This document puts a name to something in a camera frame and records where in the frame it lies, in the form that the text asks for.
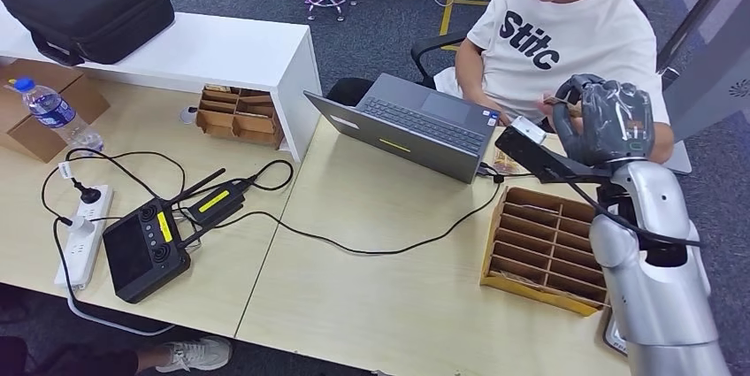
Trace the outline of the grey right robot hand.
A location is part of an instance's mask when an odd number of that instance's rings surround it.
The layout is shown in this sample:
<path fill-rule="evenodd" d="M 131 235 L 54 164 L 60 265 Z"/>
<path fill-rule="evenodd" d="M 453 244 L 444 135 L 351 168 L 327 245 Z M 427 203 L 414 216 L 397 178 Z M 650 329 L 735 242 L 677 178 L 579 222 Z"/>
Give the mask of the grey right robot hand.
<path fill-rule="evenodd" d="M 654 148 L 654 119 L 648 94 L 631 83 L 575 74 L 555 92 L 557 133 L 567 156 L 587 166 L 647 159 Z M 571 126 L 565 104 L 578 105 L 584 131 Z"/>

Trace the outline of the person's left hand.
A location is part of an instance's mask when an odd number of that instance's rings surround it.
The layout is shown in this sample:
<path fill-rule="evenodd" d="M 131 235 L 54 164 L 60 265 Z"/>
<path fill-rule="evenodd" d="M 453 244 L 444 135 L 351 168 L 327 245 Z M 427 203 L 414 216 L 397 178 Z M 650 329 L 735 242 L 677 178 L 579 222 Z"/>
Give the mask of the person's left hand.
<path fill-rule="evenodd" d="M 537 107 L 541 111 L 550 125 L 551 131 L 557 133 L 553 118 L 553 110 L 555 104 L 558 101 L 555 98 L 555 94 L 552 91 L 546 91 L 543 93 L 542 98 L 537 102 Z M 570 117 L 571 126 L 576 130 L 578 134 L 582 134 L 584 131 L 582 114 L 578 105 L 565 104 L 565 109 L 568 116 Z"/>

